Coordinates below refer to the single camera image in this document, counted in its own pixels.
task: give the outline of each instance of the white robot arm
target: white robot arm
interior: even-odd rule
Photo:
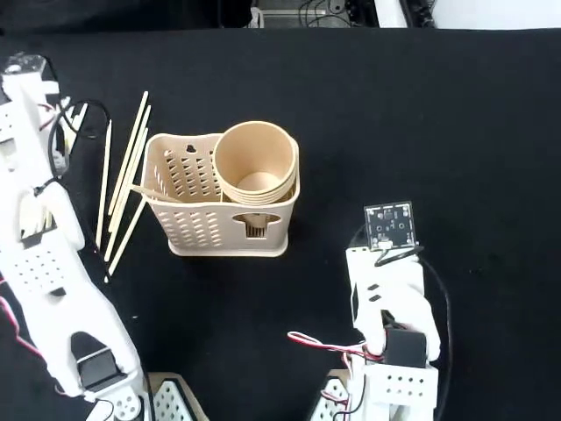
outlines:
[[[53,82],[42,82],[44,68],[41,56],[18,56],[3,73],[4,93],[11,100],[11,147],[0,153],[0,270],[64,394],[109,401],[115,419],[149,421],[137,350],[115,308],[82,265],[77,253],[84,247],[82,229],[49,165],[47,137],[55,119],[42,124],[39,115],[38,104],[46,104],[46,94],[53,93]],[[49,212],[54,224],[48,227],[41,219],[36,232],[23,236],[24,200]],[[70,345],[77,332],[106,347],[76,360]]]
[[[344,353],[346,389],[330,379],[310,421],[432,421],[437,407],[440,337],[424,296],[411,203],[367,207],[367,236],[346,250],[357,346],[315,347]],[[337,398],[333,388],[339,390]]]

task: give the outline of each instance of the paper cup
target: paper cup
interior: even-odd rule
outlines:
[[[278,125],[249,121],[233,126],[217,142],[214,166],[232,201],[269,204],[294,185],[298,145]]]

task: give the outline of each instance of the black circuit board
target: black circuit board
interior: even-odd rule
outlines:
[[[366,236],[371,250],[416,246],[411,202],[365,207]]]

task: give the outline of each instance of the plastic basket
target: plastic basket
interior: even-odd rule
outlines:
[[[260,206],[231,203],[222,194],[213,168],[213,150],[221,134],[157,134],[146,144],[142,187],[183,203],[143,195],[180,256],[278,256],[288,246],[288,225],[300,194],[300,173],[278,203]],[[266,214],[265,227],[246,215]]]

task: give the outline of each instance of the chopstick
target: chopstick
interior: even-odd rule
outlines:
[[[163,193],[160,193],[159,191],[145,189],[144,187],[137,186],[136,184],[131,184],[131,190],[135,191],[135,192],[137,192],[141,195],[147,195],[147,196],[155,197],[155,198],[157,198],[159,200],[162,200],[164,202],[183,203],[181,200],[178,200],[175,197],[166,196]]]
[[[119,169],[119,175],[117,177],[117,182],[115,183],[115,189],[113,190],[113,196],[111,197],[109,205],[109,215],[113,214],[115,210],[115,205],[117,204],[117,199],[120,195],[120,190],[122,188],[124,173],[128,167],[129,159],[131,157],[132,146],[134,145],[135,139],[138,137],[138,125],[140,124],[140,119],[142,118],[142,113],[146,106],[146,101],[148,100],[148,92],[145,91],[142,95],[142,100],[140,101],[140,106],[138,107],[137,117],[134,120],[134,125],[132,126],[131,137],[129,138],[129,143],[124,151],[123,162],[121,163],[121,169]]]
[[[102,189],[99,194],[99,209],[97,211],[96,245],[97,248],[102,244],[103,233],[103,214],[105,212],[105,195],[107,194],[107,176],[109,174],[109,157],[111,152],[111,133],[113,122],[110,120],[105,133],[105,154],[103,155]]]
[[[140,215],[142,214],[145,205],[146,205],[146,199],[142,198],[140,204],[137,207],[137,210],[134,212],[134,216],[132,217],[129,227],[127,228],[126,233],[124,234],[123,241],[121,241],[121,244],[119,244],[117,252],[115,253],[115,257],[111,261],[111,264],[109,266],[109,275],[113,275],[113,273],[115,272],[115,268],[117,267],[117,264],[121,260],[121,256],[123,255],[124,248],[129,242],[129,239],[131,239],[132,232],[134,231],[134,228],[137,225],[138,219],[140,218]]]
[[[121,191],[119,192],[119,196],[117,198],[117,205],[115,206],[113,215],[111,216],[109,232],[113,232],[118,229],[118,224],[120,224],[121,217],[123,216],[124,206],[126,205],[126,201],[129,198],[129,184],[132,183],[134,175],[137,173],[138,163],[140,162],[140,157],[144,152],[144,144],[146,143],[147,138],[145,129],[146,125],[148,124],[148,118],[150,117],[151,110],[152,106],[148,105],[148,107],[146,107],[146,112],[142,117],[142,123],[140,124],[140,128],[138,129],[138,136],[134,144],[134,148],[132,149],[131,160],[129,161],[129,165],[126,171],[124,172],[123,184],[121,185]]]
[[[148,108],[146,109],[146,113],[150,112],[150,105],[148,105]],[[115,240],[117,239],[117,232],[119,231],[119,226],[121,225],[121,219],[123,218],[123,213],[124,213],[124,206],[126,205],[126,202],[129,198],[129,194],[131,193],[131,188],[130,185],[132,184],[132,181],[134,180],[134,175],[136,174],[136,168],[138,166],[138,162],[140,161],[140,156],[142,156],[142,151],[144,149],[144,144],[146,143],[146,138],[148,137],[148,129],[145,128],[144,132],[142,133],[142,136],[140,137],[140,140],[138,142],[138,148],[136,150],[135,156],[132,158],[133,161],[131,162],[132,165],[134,166],[134,170],[132,170],[129,173],[129,178],[126,180],[123,180],[123,188],[122,191],[124,193],[124,197],[121,200],[121,206],[119,206],[119,208],[115,210],[115,212],[113,213],[113,217],[115,218],[115,222],[114,222],[114,227],[113,227],[113,231],[111,231],[111,228],[109,229],[109,231],[111,232],[111,236],[109,238],[109,244],[107,245],[107,250],[105,250],[105,261],[109,261],[110,257],[111,257],[111,253],[113,251],[113,246],[115,245]]]

